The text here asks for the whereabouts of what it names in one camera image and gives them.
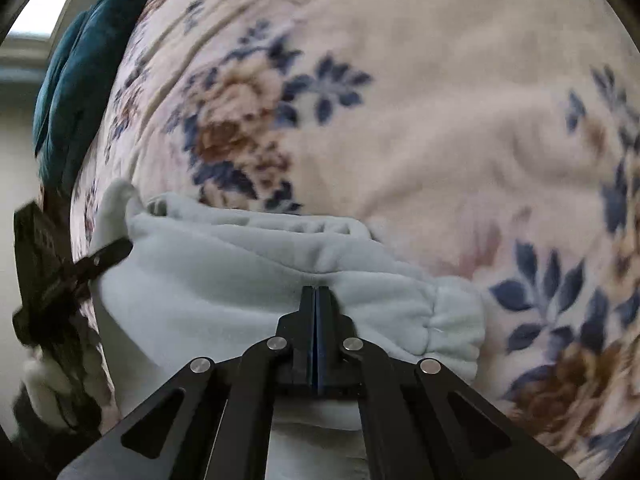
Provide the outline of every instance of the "white garment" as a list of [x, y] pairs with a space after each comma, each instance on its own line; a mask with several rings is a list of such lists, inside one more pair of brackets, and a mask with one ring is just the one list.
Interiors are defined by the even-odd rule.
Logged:
[[[358, 221], [220, 210], [175, 194], [145, 208], [131, 184], [116, 181], [92, 250], [125, 235], [130, 256], [92, 291], [123, 414], [194, 357], [220, 362], [273, 335], [304, 285], [329, 286], [358, 335], [392, 357], [433, 357], [467, 381], [475, 376], [484, 338], [478, 291], [398, 262]], [[268, 478], [366, 476], [359, 429], [352, 402], [279, 403]]]

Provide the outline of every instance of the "bedspread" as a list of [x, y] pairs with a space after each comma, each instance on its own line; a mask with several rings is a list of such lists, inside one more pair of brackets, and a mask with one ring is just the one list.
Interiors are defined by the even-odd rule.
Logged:
[[639, 60], [604, 0], [149, 0], [74, 254], [117, 177], [357, 218], [486, 290], [474, 386], [598, 478], [640, 412]]

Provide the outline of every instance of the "triangular cutout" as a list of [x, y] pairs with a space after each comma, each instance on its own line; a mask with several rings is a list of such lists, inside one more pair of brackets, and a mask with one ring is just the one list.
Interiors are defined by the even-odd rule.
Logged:
[[122, 445], [147, 458], [158, 458], [183, 399], [182, 390], [172, 392], [122, 436]]
[[447, 400], [465, 432], [471, 451], [478, 460], [485, 459], [511, 445], [509, 436], [484, 414], [476, 410], [460, 394], [450, 392]]

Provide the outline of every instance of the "black device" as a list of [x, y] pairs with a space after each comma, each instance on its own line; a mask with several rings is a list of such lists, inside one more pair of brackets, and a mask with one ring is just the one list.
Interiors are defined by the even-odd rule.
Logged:
[[390, 358], [306, 286], [273, 337], [195, 358], [58, 479], [263, 479], [276, 396], [357, 400], [372, 480], [578, 478], [440, 362]]

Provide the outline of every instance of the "silver bolt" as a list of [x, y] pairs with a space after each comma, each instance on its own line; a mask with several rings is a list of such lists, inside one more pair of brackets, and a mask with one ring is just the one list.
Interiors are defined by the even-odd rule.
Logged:
[[358, 350], [362, 350], [364, 343], [362, 342], [362, 339], [359, 339], [357, 337], [348, 337], [342, 342], [342, 346], [344, 346], [345, 350], [357, 352]]
[[420, 363], [420, 370], [426, 374], [435, 375], [442, 370], [442, 366], [436, 359], [425, 359]]
[[271, 350], [282, 350], [287, 346], [287, 340], [280, 336], [272, 337], [267, 341], [267, 346]]
[[191, 365], [189, 366], [189, 368], [191, 368], [191, 371], [194, 374], [201, 374], [209, 370], [209, 368], [211, 368], [211, 363], [209, 362], [208, 359], [205, 359], [204, 357], [198, 357], [197, 359], [194, 359], [193, 361], [191, 361]]

